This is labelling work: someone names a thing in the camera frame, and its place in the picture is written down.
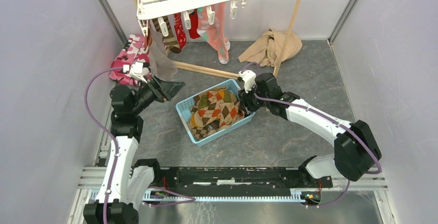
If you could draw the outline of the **argyle patterned sock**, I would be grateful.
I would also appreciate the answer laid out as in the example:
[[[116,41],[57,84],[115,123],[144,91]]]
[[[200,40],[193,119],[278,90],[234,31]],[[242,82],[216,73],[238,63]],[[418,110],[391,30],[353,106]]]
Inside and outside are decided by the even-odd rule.
[[[205,139],[245,118],[240,101],[226,86],[214,87],[194,96],[187,122],[195,139]]]

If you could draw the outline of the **white plastic clip hanger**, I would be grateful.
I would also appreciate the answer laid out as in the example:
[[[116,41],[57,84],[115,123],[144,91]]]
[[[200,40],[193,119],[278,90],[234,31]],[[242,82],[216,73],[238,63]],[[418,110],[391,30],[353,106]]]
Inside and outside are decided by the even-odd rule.
[[[215,12],[211,9],[213,5],[230,2],[230,17],[235,19],[238,9],[237,2],[240,2],[242,8],[244,8],[246,1],[247,0],[136,0],[136,16],[145,37],[148,36],[149,22],[153,19],[158,19],[162,34],[168,36],[168,28],[162,17],[181,13],[183,14],[185,28],[190,29],[189,11],[205,7],[207,9],[209,24],[212,25],[215,22]]]

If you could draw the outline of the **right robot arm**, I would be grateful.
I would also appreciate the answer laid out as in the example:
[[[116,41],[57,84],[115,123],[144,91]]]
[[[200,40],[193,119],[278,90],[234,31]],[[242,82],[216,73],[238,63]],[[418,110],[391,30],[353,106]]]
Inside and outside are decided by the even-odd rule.
[[[309,129],[333,147],[331,154],[313,156],[302,164],[304,169],[299,171],[298,179],[303,186],[311,187],[324,176],[356,182],[365,174],[382,172],[382,154],[365,121],[336,118],[297,94],[282,91],[272,73],[257,75],[251,70],[242,70],[238,80],[244,84],[239,98],[245,112],[266,108],[275,116]]]

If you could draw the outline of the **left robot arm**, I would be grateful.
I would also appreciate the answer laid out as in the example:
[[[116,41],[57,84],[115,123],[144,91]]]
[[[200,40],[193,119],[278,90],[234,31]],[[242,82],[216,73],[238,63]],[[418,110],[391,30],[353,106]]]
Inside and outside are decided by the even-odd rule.
[[[103,183],[93,203],[86,204],[86,223],[138,223],[138,209],[149,186],[162,181],[157,159],[133,162],[143,132],[141,112],[153,102],[170,101],[184,82],[164,81],[153,76],[138,89],[117,85],[111,92],[111,138],[109,160]]]

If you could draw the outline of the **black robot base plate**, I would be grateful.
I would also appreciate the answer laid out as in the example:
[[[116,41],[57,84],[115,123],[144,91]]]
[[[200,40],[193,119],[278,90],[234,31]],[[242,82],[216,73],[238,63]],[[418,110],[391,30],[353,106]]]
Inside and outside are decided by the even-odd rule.
[[[298,202],[333,187],[332,178],[313,178],[298,167],[162,167],[143,204],[190,202]]]

